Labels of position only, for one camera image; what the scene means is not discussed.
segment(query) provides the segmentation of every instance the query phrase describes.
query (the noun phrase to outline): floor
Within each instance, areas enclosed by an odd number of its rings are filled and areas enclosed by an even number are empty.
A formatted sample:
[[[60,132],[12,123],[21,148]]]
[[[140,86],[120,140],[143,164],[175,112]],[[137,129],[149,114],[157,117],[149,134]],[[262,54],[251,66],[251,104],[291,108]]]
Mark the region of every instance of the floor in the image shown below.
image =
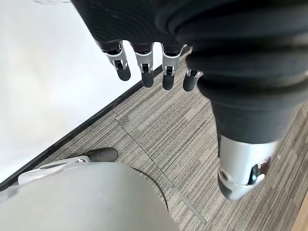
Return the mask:
[[[171,91],[162,88],[159,74],[152,88],[137,91],[40,165],[111,146],[118,162],[158,181],[182,231],[291,230],[308,189],[308,104],[297,108],[265,182],[229,201],[217,183],[211,105],[198,89],[182,89],[184,58]]]

